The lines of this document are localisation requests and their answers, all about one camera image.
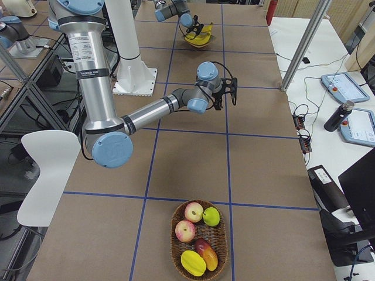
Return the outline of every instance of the white pillar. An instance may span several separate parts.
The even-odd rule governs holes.
[[[121,61],[115,94],[152,95],[156,68],[147,68],[139,53],[137,34],[129,0],[105,0]]]

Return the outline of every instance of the red apple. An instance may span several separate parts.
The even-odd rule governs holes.
[[[203,207],[197,202],[191,202],[185,207],[185,218],[191,222],[199,222],[203,217]]]
[[[181,242],[190,242],[195,236],[195,226],[191,221],[180,221],[176,225],[175,234]]]

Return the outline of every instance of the blue joint cap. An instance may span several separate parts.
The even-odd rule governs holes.
[[[59,27],[59,25],[57,24],[57,22],[54,22],[54,21],[48,19],[48,24],[49,24],[49,28],[51,28],[51,29],[53,29],[53,30],[55,30],[55,31],[59,31],[59,32],[61,32],[60,27]]]
[[[4,16],[1,18],[3,23],[21,23],[21,20],[17,16]]]
[[[57,0],[65,9],[82,16],[95,15],[104,5],[104,0]]]
[[[0,44],[6,49],[13,45],[12,41],[4,36],[0,36]]]
[[[125,164],[133,153],[133,143],[122,132],[110,132],[94,144],[92,156],[96,163],[106,168],[118,168]]]
[[[156,16],[156,19],[158,20],[158,22],[165,21],[165,17],[164,17],[163,13],[160,10],[156,10],[155,11],[155,16]]]
[[[182,14],[180,17],[180,23],[186,28],[191,27],[194,24],[191,14],[189,13]]]
[[[205,61],[199,65],[197,75],[203,81],[211,81],[219,75],[219,71],[213,63]]]
[[[195,113],[203,114],[206,112],[208,102],[201,98],[192,98],[187,102],[187,108]]]

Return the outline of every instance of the robotic arm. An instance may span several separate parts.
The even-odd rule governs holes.
[[[172,0],[169,5],[164,0],[154,0],[154,4],[156,9],[155,16],[159,22],[178,15],[179,22],[187,28],[187,33],[195,32],[195,36],[201,33],[203,24],[198,22],[197,15],[191,16],[186,0]]]
[[[6,16],[0,19],[0,43],[4,48],[16,47],[22,54],[28,54],[36,49],[29,32],[16,16]]]
[[[202,114],[213,94],[215,108],[220,109],[221,96],[228,93],[229,87],[233,100],[237,85],[235,82],[228,85],[226,79],[219,77],[216,66],[205,62],[198,67],[194,89],[178,89],[129,115],[118,117],[101,40],[105,24],[101,14],[103,4],[104,0],[49,0],[50,25],[69,39],[87,111],[86,147],[96,163],[115,168],[126,163],[132,154],[129,135],[184,106]]]

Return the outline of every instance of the mango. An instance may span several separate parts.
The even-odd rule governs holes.
[[[195,241],[195,251],[203,258],[209,271],[214,271],[217,268],[217,255],[206,240],[198,238]]]
[[[198,253],[186,250],[181,255],[181,264],[190,274],[202,276],[206,271],[206,262]]]

